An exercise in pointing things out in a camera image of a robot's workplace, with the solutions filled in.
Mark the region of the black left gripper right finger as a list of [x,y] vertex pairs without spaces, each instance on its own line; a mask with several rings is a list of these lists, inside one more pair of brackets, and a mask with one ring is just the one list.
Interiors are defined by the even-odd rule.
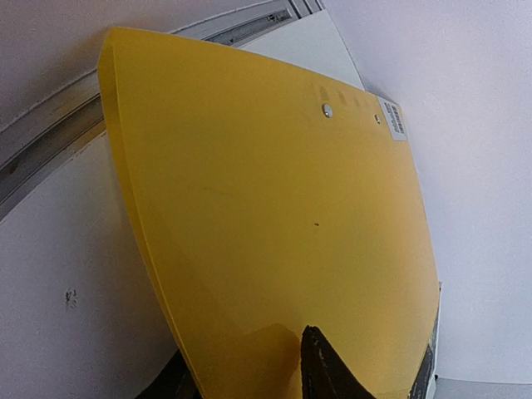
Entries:
[[375,398],[355,378],[318,327],[304,328],[300,355],[304,399]]

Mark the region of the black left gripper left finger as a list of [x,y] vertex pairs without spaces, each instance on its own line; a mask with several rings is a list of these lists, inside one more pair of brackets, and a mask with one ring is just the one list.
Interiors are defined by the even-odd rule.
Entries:
[[145,398],[195,398],[195,382],[180,351],[139,394],[139,399]]

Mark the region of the yellow hardcover book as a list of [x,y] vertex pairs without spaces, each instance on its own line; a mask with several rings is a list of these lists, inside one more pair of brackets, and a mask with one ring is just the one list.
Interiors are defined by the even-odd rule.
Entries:
[[98,77],[134,235],[201,395],[300,398],[314,325],[372,395],[407,397],[439,284],[400,108],[123,27]]

